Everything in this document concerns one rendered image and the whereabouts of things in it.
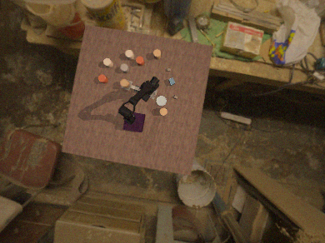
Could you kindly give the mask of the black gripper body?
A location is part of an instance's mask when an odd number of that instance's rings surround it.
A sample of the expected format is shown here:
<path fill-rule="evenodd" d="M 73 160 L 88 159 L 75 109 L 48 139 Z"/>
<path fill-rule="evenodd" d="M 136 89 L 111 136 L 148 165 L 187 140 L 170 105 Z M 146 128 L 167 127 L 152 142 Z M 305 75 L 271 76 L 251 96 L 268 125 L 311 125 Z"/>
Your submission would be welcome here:
<path fill-rule="evenodd" d="M 159 84 L 157 84 L 155 88 L 158 88 L 158 87 L 159 87 Z M 154 89 L 155 89 L 155 88 L 154 88 Z M 153 90 L 151 93 L 145 94 L 145 95 L 142 97 L 142 99 L 146 102 L 146 101 L 149 99 L 149 95 L 152 95 L 153 92 L 154 92 L 154 90 Z"/>

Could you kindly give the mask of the white round dish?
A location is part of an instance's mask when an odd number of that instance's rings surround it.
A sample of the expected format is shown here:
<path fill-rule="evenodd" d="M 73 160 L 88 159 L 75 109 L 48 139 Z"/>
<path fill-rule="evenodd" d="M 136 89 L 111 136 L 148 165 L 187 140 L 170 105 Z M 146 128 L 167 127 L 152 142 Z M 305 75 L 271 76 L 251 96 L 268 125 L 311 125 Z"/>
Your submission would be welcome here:
<path fill-rule="evenodd" d="M 156 102 L 159 106 L 164 106 L 167 103 L 167 99 L 164 96 L 159 96 Z"/>

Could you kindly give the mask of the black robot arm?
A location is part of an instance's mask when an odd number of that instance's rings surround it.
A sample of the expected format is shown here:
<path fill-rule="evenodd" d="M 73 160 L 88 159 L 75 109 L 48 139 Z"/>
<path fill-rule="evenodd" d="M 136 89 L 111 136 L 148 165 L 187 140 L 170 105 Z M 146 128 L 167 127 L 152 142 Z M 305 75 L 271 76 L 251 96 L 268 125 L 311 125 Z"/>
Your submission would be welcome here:
<path fill-rule="evenodd" d="M 133 113 L 135 112 L 135 106 L 137 105 L 138 101 L 148 93 L 151 93 L 156 85 L 158 84 L 159 80 L 153 76 L 151 81 L 147 80 L 145 81 L 139 88 L 141 89 L 139 92 L 137 92 L 133 97 L 130 97 L 127 102 L 124 102 L 120 108 L 118 109 L 118 113 L 124 116 L 123 120 L 128 122 L 130 125 L 132 125 L 135 121 L 135 115 Z M 129 110 L 124 105 L 126 103 L 131 103 L 133 105 L 133 110 Z"/>

